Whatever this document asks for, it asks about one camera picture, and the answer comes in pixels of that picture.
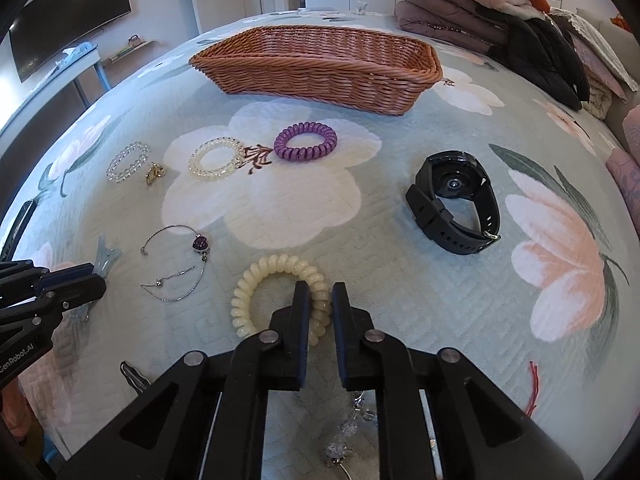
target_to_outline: pink pillow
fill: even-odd
[[[625,120],[622,121],[622,129],[625,131],[629,153],[640,164],[640,105],[629,110]]]
[[[620,86],[620,83],[616,80],[615,77],[613,77],[611,70],[609,70],[603,62],[601,62],[600,58],[596,56],[593,53],[593,50],[591,50],[590,47],[588,47],[588,45],[584,43],[580,38],[578,38],[575,34],[572,34],[571,37],[574,40],[575,52],[584,65],[587,71],[587,75],[591,75],[593,78],[596,78],[615,95],[622,99],[622,102],[626,103],[626,96],[624,91],[622,90],[622,86]]]
[[[620,188],[636,233],[640,236],[640,166],[627,152],[614,148],[607,159],[607,169]]]

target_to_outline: brown wicker basket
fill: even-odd
[[[311,99],[402,115],[442,78],[434,48],[364,28],[255,27],[206,48],[189,63],[228,94]]]

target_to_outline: watch strap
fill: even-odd
[[[446,251],[476,254],[500,239],[497,235],[500,228],[498,205],[488,178],[471,197],[478,212],[480,231],[455,222],[440,199],[430,197],[415,184],[407,190],[406,200],[418,227]]]

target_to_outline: black garment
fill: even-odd
[[[480,5],[477,12],[509,25],[507,47],[491,47],[488,56],[572,110],[582,109],[580,101],[589,100],[587,75],[574,48],[553,25],[539,18],[525,21]]]

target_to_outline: floral bedspread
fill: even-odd
[[[640,408],[640,243],[605,167],[614,137],[493,61],[434,41],[444,79],[400,118],[229,96],[188,65],[240,30],[291,23],[404,34],[391,17],[339,12],[256,16],[203,34],[103,96],[20,190],[2,238],[25,200],[37,196],[39,205],[16,258],[51,269],[93,262],[100,234],[123,253],[89,320],[67,314],[54,350],[20,377],[44,428],[69,456],[135,398],[121,361],[153,380],[191,349],[233,348],[230,300],[243,270],[271,253],[298,254],[328,281],[346,282],[377,328],[417,349],[459,348],[523,409],[537,369],[532,418],[593,478]],[[274,156],[277,133],[301,121],[331,126],[335,151],[304,164]],[[244,142],[243,167],[216,182],[192,178],[191,153],[222,136]],[[141,170],[109,182],[111,159],[136,140],[166,176],[147,186]],[[300,136],[290,145],[312,142]],[[404,202],[424,159],[443,150],[473,154],[494,185],[502,239],[474,256],[428,240]],[[215,150],[204,163],[220,166],[226,155]],[[456,219],[473,221],[464,205],[448,205]],[[142,257],[144,241],[167,224],[188,224],[212,246],[202,282],[177,303],[140,287],[194,265],[191,235],[179,230],[155,237]],[[174,278],[162,293],[178,296],[194,279]],[[289,304],[292,285],[290,276],[260,284],[252,302],[258,328]],[[264,477],[340,474],[320,452],[349,406],[329,329],[310,349],[305,388],[270,397]],[[351,445],[352,477],[376,478],[375,431],[363,429]]]

